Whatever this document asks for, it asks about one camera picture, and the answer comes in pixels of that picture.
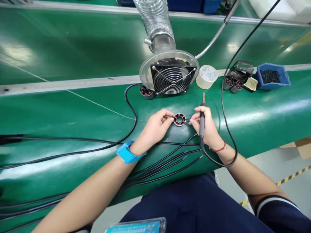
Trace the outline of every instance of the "sleeve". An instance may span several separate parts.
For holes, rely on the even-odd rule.
[[[85,227],[82,227],[82,228],[80,228],[76,231],[70,232],[70,233],[90,233],[92,226],[93,225],[89,224],[89,225],[86,225]]]
[[[271,195],[257,203],[255,215],[274,232],[311,232],[311,220],[290,200]]]

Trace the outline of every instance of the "workbench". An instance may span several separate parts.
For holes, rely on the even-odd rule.
[[[311,95],[309,82],[311,70],[289,72],[292,86],[275,91],[250,93],[242,90],[237,94],[224,92],[224,103],[228,124],[239,152],[249,158],[275,147],[295,141],[311,134]],[[220,81],[206,91],[206,103],[220,135],[229,145],[232,142],[225,127],[220,102]],[[88,99],[115,110],[125,116],[133,117],[124,100],[126,86],[97,87],[75,90]],[[157,110],[167,108],[173,113],[183,113],[186,117],[195,113],[194,107],[202,99],[202,90],[192,84],[187,93],[177,96],[157,96],[148,101],[142,98],[135,86],[128,92],[128,99],[135,109],[138,121],[134,132],[128,138],[135,140],[146,120]],[[0,128],[3,134],[31,134],[46,137],[82,137],[117,141],[132,127],[133,120],[124,118],[81,99],[66,91],[17,95],[0,98],[0,106],[5,109]],[[163,141],[185,142],[195,134],[192,126],[172,125]],[[1,164],[22,163],[55,154],[91,150],[102,147],[102,143],[80,141],[24,141],[1,147]],[[141,170],[169,154],[177,146],[159,145],[148,151],[134,172]],[[71,155],[50,161],[25,165],[1,172],[1,205],[20,203],[73,190],[82,181],[107,163],[116,154],[118,146],[88,154]],[[176,153],[195,150],[197,146],[184,146]],[[201,152],[190,154],[183,162],[158,174],[168,174],[192,162]],[[119,192],[111,203],[116,204],[159,188],[186,177],[203,174],[217,166],[206,157],[196,164],[166,179],[131,187]],[[8,228],[31,219],[44,216],[40,211],[26,217],[7,221]]]
[[[179,17],[171,22],[177,48],[199,53],[213,38],[222,19]],[[224,69],[256,21],[233,19],[201,65]],[[32,72],[48,81],[137,75],[142,62],[151,55],[142,43],[143,22],[137,14],[47,9],[0,8],[0,59]],[[238,55],[237,60],[276,64],[311,63],[310,27],[278,23],[263,24]],[[40,82],[37,78],[0,62],[0,85]],[[290,71],[292,86],[275,91],[237,94],[224,92],[228,124],[239,152],[249,158],[311,134],[311,70]],[[220,101],[220,77],[206,91],[206,103],[220,135],[232,146],[225,127]],[[74,90],[96,103],[133,117],[124,100],[127,85]],[[128,98],[138,119],[128,140],[135,140],[150,115],[167,108],[187,118],[201,103],[202,90],[193,83],[188,92],[157,96],[147,101],[133,87]],[[133,120],[124,118],[66,91],[2,96],[0,98],[1,134],[27,134],[43,137],[79,137],[117,141],[131,129]],[[195,134],[192,126],[172,125],[163,141],[185,142]],[[198,143],[195,137],[192,143]],[[2,166],[46,156],[91,150],[102,143],[81,141],[23,141],[0,147]],[[160,160],[177,146],[160,145],[148,151],[135,171]],[[3,170],[0,174],[0,205],[32,201],[69,192],[115,156],[118,146],[95,153],[72,155],[37,164]],[[195,150],[183,146],[176,153]],[[189,164],[202,153],[190,154],[178,165],[158,174],[162,176]],[[137,197],[171,182],[203,174],[217,166],[206,157],[166,179],[131,187],[119,192],[112,205]],[[1,230],[45,216],[50,209],[0,223]],[[17,232],[30,232],[34,225]]]

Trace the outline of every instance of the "wrist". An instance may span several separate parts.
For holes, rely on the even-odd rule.
[[[133,142],[129,149],[133,155],[142,156],[150,149],[150,147],[148,147],[146,143],[143,143],[139,139],[137,139],[135,142]]]
[[[212,140],[209,140],[209,143],[207,143],[207,145],[213,150],[220,150],[224,147],[224,144],[224,140],[219,135]]]

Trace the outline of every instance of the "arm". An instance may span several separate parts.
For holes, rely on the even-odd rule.
[[[162,109],[152,115],[130,151],[141,156],[165,135],[174,118]],[[100,168],[64,198],[32,233],[67,233],[92,223],[106,209],[136,163],[125,164],[120,156]]]
[[[213,150],[223,148],[224,141],[217,132],[211,110],[204,106],[197,107],[195,110],[202,111],[205,114],[204,143]],[[194,129],[199,132],[199,112],[191,117],[189,124],[193,125]],[[226,149],[217,154],[224,164],[229,164],[234,158],[235,150],[227,144]],[[265,173],[240,154],[238,154],[236,162],[228,168],[228,171],[240,188],[248,195],[253,210],[261,199],[269,195],[275,194],[288,199],[285,193]]]

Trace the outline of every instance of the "black cable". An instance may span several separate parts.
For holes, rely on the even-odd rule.
[[[191,154],[191,153],[195,153],[195,152],[198,152],[198,151],[200,151],[200,150],[201,150],[201,149],[193,150],[193,151],[189,151],[189,152],[187,152],[187,153],[180,153],[180,154],[178,154],[178,155],[175,155],[175,156],[172,157],[170,160],[166,161],[165,163],[161,164],[160,166],[158,166],[158,167],[156,167],[156,168],[150,170],[149,172],[147,172],[147,173],[145,173],[145,174],[139,176],[138,179],[132,180],[132,181],[129,183],[129,185],[127,185],[127,186],[125,186],[125,187],[130,187],[130,186],[132,186],[132,185],[135,184],[135,183],[139,183],[139,182],[141,182],[141,181],[143,181],[143,180],[146,180],[146,179],[148,179],[148,178],[150,178],[150,177],[152,177],[152,176],[154,176],[154,175],[156,175],[156,174],[159,174],[160,172],[165,171],[166,169],[171,168],[171,167],[173,167],[174,165],[176,165],[177,163],[180,163],[181,161],[183,161],[183,160],[187,157],[187,156],[185,156],[185,155],[188,155],[188,154]],[[181,159],[180,161],[177,161],[177,162],[173,163],[172,165],[170,165],[170,166],[168,166],[168,167],[165,167],[165,166],[169,165],[171,162],[173,162],[173,161],[175,161],[175,160],[177,160],[177,159],[179,159],[179,158],[181,158],[181,157],[184,157],[184,158]]]
[[[98,149],[78,151],[78,152],[72,152],[72,153],[66,153],[66,154],[60,154],[60,155],[53,155],[53,156],[49,156],[49,157],[45,157],[45,158],[41,158],[41,159],[36,159],[36,160],[28,161],[28,162],[25,162],[25,163],[20,163],[20,164],[16,164],[16,165],[1,167],[0,170],[15,168],[15,167],[23,166],[23,165],[26,165],[26,164],[43,162],[43,161],[46,161],[46,160],[55,159],[55,158],[59,158],[59,157],[67,156],[67,155],[84,154],[84,153],[90,153],[90,152],[95,152],[95,151],[99,151],[99,150],[105,150],[105,149],[108,149],[108,148],[111,148],[111,147],[117,145],[119,142],[122,142],[124,139],[126,139],[133,132],[133,130],[135,129],[136,124],[137,124],[137,121],[136,121],[137,120],[137,115],[136,115],[135,110],[133,109],[132,105],[130,104],[128,98],[127,98],[127,92],[133,86],[139,86],[139,84],[132,84],[132,85],[128,86],[125,89],[124,97],[125,97],[125,101],[127,102],[128,106],[130,107],[130,109],[132,110],[132,112],[134,114],[134,119],[135,120],[134,120],[134,124],[133,124],[132,129],[122,139],[120,139],[117,142],[114,142],[114,143],[112,143],[112,144],[110,144],[108,146],[101,147],[101,148],[98,148]]]
[[[162,171],[165,171],[166,169],[169,169],[169,168],[175,166],[176,164],[182,162],[184,159],[185,159],[185,158],[183,158],[183,159],[181,159],[181,160],[179,160],[179,161],[173,163],[172,165],[170,165],[170,166],[168,166],[168,167],[166,167],[166,168],[163,168],[163,169],[161,169],[161,170],[155,172],[153,175],[156,175],[156,174],[158,174],[158,173],[160,173],[160,172],[162,172]],[[140,181],[146,180],[146,179],[150,178],[150,177],[153,176],[153,175],[147,176],[147,177],[145,177],[145,178],[143,178],[143,179],[141,179],[141,180],[139,180],[139,181],[130,183],[129,185],[126,185],[126,186],[124,186],[124,187],[121,187],[121,189],[125,189],[125,188],[132,187],[133,185],[138,184]]]
[[[160,177],[155,178],[155,179],[152,179],[152,180],[148,180],[148,181],[144,181],[144,182],[139,182],[139,183],[137,183],[137,184],[131,185],[131,187],[132,187],[132,186],[136,186],[136,185],[141,185],[141,184],[148,184],[148,183],[151,183],[151,182],[154,182],[154,181],[158,181],[158,180],[167,178],[167,177],[169,177],[169,176],[172,176],[172,175],[174,175],[174,174],[176,174],[176,173],[179,173],[179,172],[181,172],[181,171],[187,169],[188,167],[190,167],[191,165],[193,165],[194,163],[196,163],[196,162],[197,162],[199,159],[201,159],[202,157],[203,157],[203,155],[201,155],[201,156],[200,156],[199,158],[197,158],[195,161],[189,163],[187,166],[178,169],[177,171],[174,171],[174,172],[169,173],[169,174],[164,175],[164,176],[160,176]]]
[[[37,203],[39,203],[39,202],[49,201],[49,200],[51,200],[51,199],[55,199],[55,198],[58,198],[58,197],[65,197],[65,196],[67,196],[68,194],[69,194],[69,193],[58,194],[58,195],[55,195],[55,196],[45,197],[45,198],[38,199],[38,200],[35,200],[35,201],[24,202],[24,203],[13,204],[13,205],[7,205],[7,206],[0,206],[0,209],[9,209],[9,208],[21,207],[21,206],[24,206],[24,205],[37,204]]]
[[[229,62],[228,66],[227,66],[227,69],[226,69],[226,71],[225,71],[225,74],[224,74],[224,79],[223,79],[222,85],[221,85],[221,105],[222,105],[222,109],[223,109],[223,115],[224,115],[226,127],[227,127],[228,133],[229,133],[229,135],[230,135],[230,137],[231,137],[231,140],[232,140],[232,142],[233,142],[235,151],[236,151],[236,153],[235,153],[235,155],[234,155],[233,161],[232,161],[230,164],[228,164],[228,165],[224,165],[224,164],[222,164],[222,163],[219,163],[219,162],[215,161],[215,160],[214,160],[213,158],[211,158],[211,157],[207,154],[207,152],[205,151],[203,138],[200,137],[200,146],[201,146],[201,149],[202,149],[203,153],[204,153],[212,162],[214,162],[215,164],[217,164],[217,165],[219,165],[219,166],[221,166],[221,167],[230,167],[230,166],[232,166],[232,165],[235,163],[235,161],[236,161],[236,159],[237,159],[237,156],[238,156],[237,146],[236,146],[236,143],[235,143],[235,141],[234,141],[234,139],[233,139],[233,137],[232,137],[232,134],[231,134],[231,132],[230,132],[230,129],[229,129],[229,127],[228,127],[228,122],[227,122],[227,118],[226,118],[226,114],[225,114],[225,108],[224,108],[223,89],[224,89],[224,82],[225,82],[225,80],[226,80],[226,78],[227,78],[227,72],[228,72],[228,70],[229,70],[229,68],[230,68],[230,66],[231,66],[231,64],[232,64],[232,62],[233,62],[233,60],[235,59],[235,57],[237,56],[237,54],[240,52],[240,50],[243,48],[243,46],[245,45],[245,43],[246,43],[246,42],[249,40],[249,38],[254,34],[254,32],[259,28],[259,26],[264,22],[264,20],[265,20],[265,19],[268,17],[268,15],[273,11],[273,9],[276,7],[276,5],[277,5],[279,2],[280,2],[280,0],[277,0],[277,1],[275,2],[275,4],[274,4],[274,5],[271,7],[271,9],[267,12],[267,14],[262,18],[262,20],[256,25],[256,27],[255,27],[255,28],[252,30],[252,32],[248,35],[248,37],[245,39],[245,41],[242,43],[242,45],[239,47],[239,49],[236,51],[236,53],[235,53],[234,56],[232,57],[231,61]]]
[[[28,215],[28,214],[32,214],[32,213],[35,213],[35,212],[38,212],[38,211],[41,211],[41,210],[44,210],[44,209],[51,208],[52,206],[57,205],[58,203],[60,203],[62,200],[63,200],[63,198],[60,199],[60,200],[55,200],[55,201],[52,201],[52,202],[49,202],[49,203],[46,203],[46,204],[43,204],[43,205],[40,205],[40,206],[37,206],[37,207],[33,207],[33,208],[30,208],[30,209],[26,209],[26,210],[23,210],[23,211],[16,211],[16,212],[11,212],[11,213],[1,213],[0,214],[1,217],[7,217],[7,218],[0,219],[0,222],[7,221],[7,220],[10,220],[10,219],[13,219],[13,218],[17,218],[17,217],[20,217],[20,216],[23,216],[23,215]]]
[[[17,226],[17,227],[15,227],[15,228],[11,229],[11,230],[3,231],[2,233],[11,233],[11,232],[14,232],[14,231],[19,230],[19,229],[21,229],[21,228],[24,228],[24,227],[30,226],[30,225],[32,225],[32,224],[34,224],[34,223],[40,222],[42,219],[43,219],[43,217],[42,217],[42,218],[39,218],[39,219],[36,219],[36,220],[34,220],[34,221],[28,222],[28,223],[26,223],[26,224]]]
[[[141,181],[141,180],[144,180],[145,177],[149,176],[149,175],[155,175],[155,172],[159,171],[161,168],[169,165],[171,162],[179,159],[180,157],[183,157],[185,155],[188,155],[188,154],[191,154],[191,153],[195,153],[195,152],[198,152],[200,151],[201,149],[197,149],[197,150],[192,150],[192,151],[185,151],[185,152],[182,152],[182,153],[179,153],[178,155],[175,155],[174,157],[172,157],[171,159],[169,159],[168,161],[164,162],[163,164],[151,169],[150,171],[136,177],[135,179],[131,180],[129,183],[135,183],[137,181]]]
[[[184,143],[183,145],[186,145],[186,143],[189,142],[191,139],[193,139],[196,135],[197,135],[197,134],[191,136],[187,141],[185,141],[185,143]],[[135,175],[138,175],[138,174],[140,174],[140,173],[143,173],[143,172],[145,172],[146,170],[149,170],[150,168],[152,168],[152,167],[158,165],[158,164],[161,163],[163,160],[167,159],[167,158],[170,157],[172,154],[174,154],[174,153],[175,153],[178,149],[180,149],[183,145],[180,145],[179,147],[177,147],[175,150],[173,150],[171,153],[169,153],[167,156],[165,156],[164,158],[162,158],[162,159],[159,160],[158,162],[156,162],[156,163],[150,165],[149,167],[146,167],[145,169],[142,169],[142,170],[140,170],[140,171],[138,171],[138,172],[133,173],[131,176],[135,176]]]
[[[91,141],[91,142],[102,142],[107,144],[115,144],[115,145],[123,145],[123,143],[116,143],[112,141],[100,140],[100,139],[84,139],[84,138],[43,138],[43,137],[7,137],[6,139],[29,139],[29,140],[55,140],[55,141],[62,141],[62,140],[69,140],[69,141]],[[185,145],[185,143],[175,143],[175,142],[158,142],[157,145]],[[199,146],[200,144],[187,144],[187,146]]]
[[[69,141],[91,141],[91,142],[102,142],[107,144],[113,144],[115,142],[112,141],[106,141],[106,140],[100,140],[100,139],[84,139],[84,138],[43,138],[43,137],[24,137],[24,136],[11,136],[7,137],[6,139],[29,139],[29,140],[51,140],[51,141],[63,141],[63,140],[69,140]]]

